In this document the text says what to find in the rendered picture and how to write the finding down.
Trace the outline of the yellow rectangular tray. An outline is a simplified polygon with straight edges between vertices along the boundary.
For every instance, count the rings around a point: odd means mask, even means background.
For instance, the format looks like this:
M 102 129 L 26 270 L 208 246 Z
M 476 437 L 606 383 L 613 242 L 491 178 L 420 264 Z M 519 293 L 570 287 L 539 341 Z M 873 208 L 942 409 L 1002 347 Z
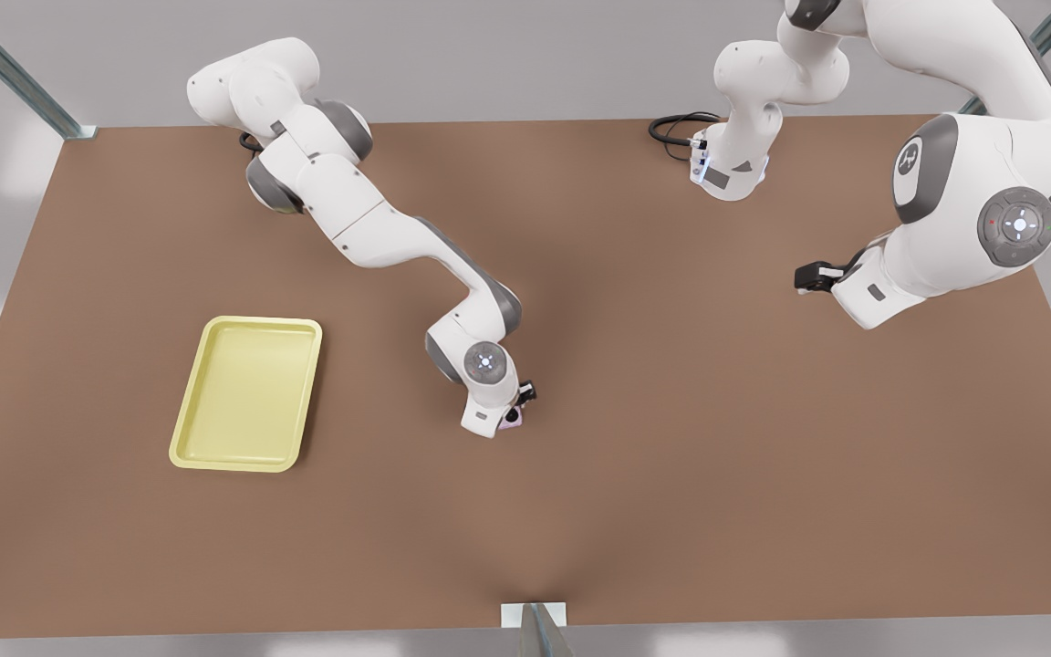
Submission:
M 310 319 L 210 320 L 176 420 L 172 464 L 238 473 L 295 465 L 322 338 Z

